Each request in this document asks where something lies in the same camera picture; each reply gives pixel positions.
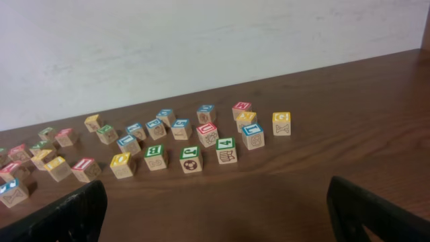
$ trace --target toy block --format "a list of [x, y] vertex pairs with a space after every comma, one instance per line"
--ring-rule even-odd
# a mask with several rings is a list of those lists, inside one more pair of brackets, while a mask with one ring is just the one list
[[44, 167], [56, 182], [60, 182], [72, 174], [69, 164], [60, 156], [49, 161]]
[[56, 130], [51, 128], [51, 127], [48, 127], [48, 128], [45, 128], [44, 130], [39, 132], [39, 137], [42, 140], [54, 142], [55, 141], [55, 134], [56, 134]]
[[264, 132], [260, 125], [251, 124], [242, 128], [242, 139], [248, 150], [264, 146]]
[[189, 119], [176, 120], [171, 129], [175, 140], [187, 140], [193, 133]]
[[12, 161], [21, 161], [21, 162], [27, 162], [29, 161], [30, 155], [26, 151], [26, 145], [22, 144], [20, 146], [17, 146], [15, 148], [10, 149], [9, 153], [7, 154], [9, 158]]
[[171, 109], [161, 110], [155, 116], [155, 118], [158, 118], [159, 120], [163, 121], [163, 123], [165, 123], [168, 127], [171, 127], [176, 120], [175, 114]]
[[61, 147], [69, 147], [76, 143], [78, 136], [72, 128], [66, 128], [58, 132], [55, 139]]
[[11, 208], [28, 198], [28, 189], [17, 178], [0, 187], [0, 200]]
[[204, 124], [197, 128], [197, 134], [200, 142], [206, 148], [215, 145], [216, 139], [218, 138], [218, 129], [213, 123]]
[[197, 110], [197, 118], [200, 124], [207, 124], [216, 119], [215, 105], [202, 105]]
[[236, 118], [237, 132], [241, 133], [242, 128], [257, 122], [257, 113], [241, 112]]
[[89, 132], [96, 132], [101, 128], [101, 118], [99, 114], [92, 115], [85, 120], [84, 124]]
[[72, 167], [72, 172], [80, 182], [91, 182], [101, 173], [100, 166], [92, 158], [82, 158]]
[[137, 142], [136, 138], [130, 134], [116, 142], [123, 153], [130, 152], [132, 155], [135, 155], [140, 151], [139, 143]]
[[9, 157], [7, 156], [7, 150], [4, 148], [0, 148], [0, 168], [7, 165], [9, 163]]
[[203, 159], [199, 147], [186, 147], [181, 151], [179, 157], [184, 173], [193, 173], [203, 170]]
[[275, 136], [291, 135], [291, 114], [289, 112], [273, 113], [272, 124], [273, 124], [273, 135]]
[[166, 136], [167, 134], [163, 122], [158, 118], [146, 123], [146, 128], [148, 129], [148, 133], [153, 138], [153, 140], [157, 140]]
[[169, 158], [167, 156], [167, 151], [164, 149], [164, 145], [148, 147], [144, 158], [150, 171], [166, 169], [169, 164]]
[[236, 143], [233, 137], [216, 140], [216, 156], [220, 164], [237, 162]]
[[117, 179], [133, 176], [136, 171], [136, 163], [131, 160], [130, 152], [122, 153], [114, 156], [110, 163], [110, 169], [112, 169]]
[[97, 136], [105, 145], [108, 145], [118, 139], [118, 134], [116, 133], [114, 127], [110, 125], [105, 125], [97, 130]]
[[30, 148], [30, 152], [36, 156], [41, 150], [44, 149], [56, 151], [55, 146], [50, 141], [42, 140], [37, 142], [32, 148]]
[[30, 171], [27, 167], [23, 166], [21, 161], [12, 161], [2, 170], [0, 170], [0, 177], [9, 182], [18, 178], [20, 181], [27, 178], [30, 175]]
[[137, 140], [145, 140], [146, 134], [145, 130], [143, 129], [142, 125], [139, 123], [135, 123], [129, 127], [127, 127], [127, 133], [134, 135], [134, 137], [137, 138]]
[[41, 150], [38, 155], [32, 157], [33, 164], [40, 170], [46, 171], [45, 164], [55, 159], [56, 151], [53, 150]]
[[233, 106], [233, 119], [236, 120], [237, 116], [241, 114], [241, 112], [252, 112], [252, 105], [251, 103], [245, 103], [245, 102], [238, 102], [236, 105]]

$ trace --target brown tabletop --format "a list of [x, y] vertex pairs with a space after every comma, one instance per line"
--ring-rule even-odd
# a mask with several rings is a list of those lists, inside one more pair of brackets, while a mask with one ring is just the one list
[[[253, 104], [265, 147], [244, 146], [231, 110], [239, 101]], [[219, 165], [215, 147], [200, 145], [195, 127], [202, 104], [215, 104], [220, 136], [236, 138], [238, 163]], [[47, 126], [74, 128], [78, 143], [58, 154], [70, 165], [93, 157], [102, 166], [108, 207], [100, 241], [334, 241], [325, 202], [333, 175], [430, 218], [430, 52], [411, 50], [100, 115], [124, 136], [124, 127], [144, 124], [162, 108], [189, 118], [194, 129], [189, 141], [176, 141], [170, 132], [144, 141], [143, 149], [166, 146], [165, 170], [149, 171], [140, 152], [134, 177], [116, 179], [108, 164], [120, 150], [87, 131], [88, 115], [0, 132], [0, 147], [33, 145]], [[291, 112], [291, 137], [273, 136], [273, 112]], [[182, 172], [179, 152], [188, 145], [201, 146], [203, 172]], [[0, 204], [0, 227], [83, 185], [74, 175], [57, 183], [37, 170], [31, 179], [30, 199], [11, 209]]]

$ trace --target white wall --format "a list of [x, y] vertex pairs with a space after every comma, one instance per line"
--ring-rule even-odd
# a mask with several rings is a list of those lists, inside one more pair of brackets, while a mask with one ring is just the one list
[[429, 1], [0, 0], [0, 130], [419, 48]]

